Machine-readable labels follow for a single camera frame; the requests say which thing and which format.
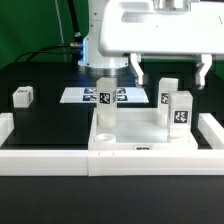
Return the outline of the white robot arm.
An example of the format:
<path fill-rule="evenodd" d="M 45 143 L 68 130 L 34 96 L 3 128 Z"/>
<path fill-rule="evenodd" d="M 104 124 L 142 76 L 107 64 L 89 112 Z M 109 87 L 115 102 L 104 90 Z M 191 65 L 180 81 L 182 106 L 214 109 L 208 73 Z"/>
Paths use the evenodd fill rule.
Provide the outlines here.
<path fill-rule="evenodd" d="M 224 59 L 224 1 L 88 0 L 89 33 L 80 66 L 97 74 L 132 68 L 139 85 L 143 57 L 196 60 L 205 86 L 213 59 Z"/>

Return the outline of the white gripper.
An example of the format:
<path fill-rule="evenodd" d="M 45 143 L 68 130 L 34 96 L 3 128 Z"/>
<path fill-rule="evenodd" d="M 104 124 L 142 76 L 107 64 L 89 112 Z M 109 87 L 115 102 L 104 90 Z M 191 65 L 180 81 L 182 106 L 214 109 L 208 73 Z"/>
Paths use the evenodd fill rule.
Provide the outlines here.
<path fill-rule="evenodd" d="M 113 56 L 131 53 L 129 67 L 138 86 L 144 84 L 138 53 L 201 54 L 195 82 L 202 90 L 212 55 L 224 55 L 224 3 L 193 2 L 189 12 L 158 12 L 152 0 L 110 0 L 101 23 L 99 51 Z"/>

